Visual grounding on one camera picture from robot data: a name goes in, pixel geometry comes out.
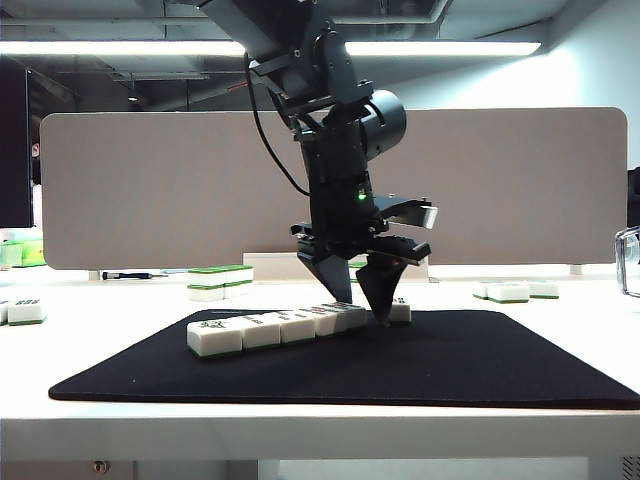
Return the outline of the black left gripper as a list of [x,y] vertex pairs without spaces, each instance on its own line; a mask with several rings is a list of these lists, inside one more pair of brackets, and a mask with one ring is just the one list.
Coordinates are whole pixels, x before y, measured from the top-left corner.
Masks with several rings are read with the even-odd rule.
[[367,255],[356,278],[375,319],[389,324],[393,295],[401,278],[401,264],[419,266],[431,254],[427,242],[372,232],[347,232],[338,236],[316,233],[310,223],[290,227],[298,239],[298,259],[338,302],[351,303],[348,262]]

